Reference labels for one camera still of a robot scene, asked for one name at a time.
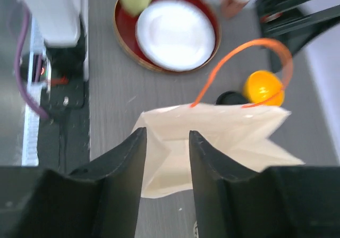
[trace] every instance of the bag handle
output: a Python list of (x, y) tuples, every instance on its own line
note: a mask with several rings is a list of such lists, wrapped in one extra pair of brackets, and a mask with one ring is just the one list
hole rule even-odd
[(264, 100), (257, 104), (246, 104), (246, 105), (243, 105), (242, 108), (256, 107), (256, 106), (262, 105), (272, 100), (273, 98), (277, 97), (281, 93), (281, 91), (284, 91), (287, 88), (293, 76), (293, 57), (292, 57), (291, 52), (284, 44), (282, 44), (278, 40), (269, 39), (269, 38), (255, 39), (255, 40), (248, 41), (242, 44), (241, 46), (235, 48), (233, 51), (231, 51), (229, 54), (223, 57), (221, 61), (218, 62), (215, 68), (211, 71), (207, 83), (204, 85), (201, 92), (198, 94), (196, 100), (190, 105), (191, 108), (195, 107), (201, 101), (202, 97), (207, 92), (210, 85), (213, 83), (219, 69), (225, 64), (225, 62), (227, 62), (231, 57), (233, 57), (237, 53), (251, 46), (264, 46), (276, 52), (276, 54), (279, 56), (281, 60), (282, 67), (283, 67), (283, 78), (282, 78), (283, 85), (279, 92), (276, 92), (271, 97), (269, 97), (267, 100)]

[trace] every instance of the black stand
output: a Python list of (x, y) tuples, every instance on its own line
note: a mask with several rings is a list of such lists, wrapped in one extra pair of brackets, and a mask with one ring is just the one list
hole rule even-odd
[[(256, 10), (261, 36), (281, 41), (297, 54), (318, 35), (340, 23), (340, 5), (314, 14), (304, 14), (298, 8), (310, 0), (257, 0)], [(274, 52), (270, 52), (271, 70), (281, 70), (281, 63)]]

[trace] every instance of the paper bag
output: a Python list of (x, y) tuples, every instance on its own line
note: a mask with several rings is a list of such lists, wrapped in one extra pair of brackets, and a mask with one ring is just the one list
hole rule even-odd
[(267, 166), (303, 164), (268, 139), (289, 114), (275, 106), (208, 104), (142, 113), (133, 129), (146, 127), (148, 133), (142, 197), (159, 198), (192, 189), (190, 130), (200, 132), (215, 148), (257, 172)]

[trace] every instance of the red tray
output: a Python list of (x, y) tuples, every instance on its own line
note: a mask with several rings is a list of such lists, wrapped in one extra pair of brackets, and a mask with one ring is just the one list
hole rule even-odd
[(154, 64), (152, 61), (150, 61), (140, 50), (138, 43), (137, 43), (137, 39), (135, 37), (135, 25), (138, 20), (138, 16), (134, 18), (129, 16), (122, 8), (120, 0), (117, 0), (117, 3), (115, 5), (115, 10), (114, 10), (114, 16), (113, 16), (113, 25), (114, 25), (115, 33), (117, 34), (119, 44), (134, 60), (136, 60), (139, 64), (141, 64), (145, 68), (150, 69), (152, 71), (178, 74), (178, 73), (192, 72), (203, 67), (213, 58), (213, 56), (217, 52), (217, 49), (221, 42), (221, 28), (220, 28), (220, 25), (218, 23), (215, 13), (212, 11), (210, 6), (207, 3), (205, 3), (204, 0), (185, 0), (185, 1), (190, 2), (196, 7), (198, 7), (199, 9), (201, 9), (205, 13), (207, 18), (210, 20), (215, 31), (214, 51), (211, 57), (201, 66), (191, 71), (175, 72), (175, 71), (166, 70)]

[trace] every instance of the table surface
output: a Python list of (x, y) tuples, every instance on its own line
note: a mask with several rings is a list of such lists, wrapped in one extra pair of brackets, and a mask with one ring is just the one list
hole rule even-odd
[[(216, 63), (238, 45), (259, 37), (253, 10), (244, 10), (222, 24), (222, 43), (213, 60), (187, 75), (151, 72), (123, 52), (113, 31), (116, 0), (89, 0), (90, 156), (94, 159), (121, 143), (143, 111), (191, 103)], [(219, 72), (203, 98), (214, 103), (228, 90), (241, 90), (256, 70), (268, 69), (267, 51), (247, 49), (233, 57)], [(294, 75), (286, 91), (284, 108), (292, 112), (271, 136), (273, 142), (307, 164), (335, 165), (318, 94), (304, 53), (294, 58)], [(192, 191), (161, 199), (141, 199), (136, 237), (193, 237), (195, 222)]]

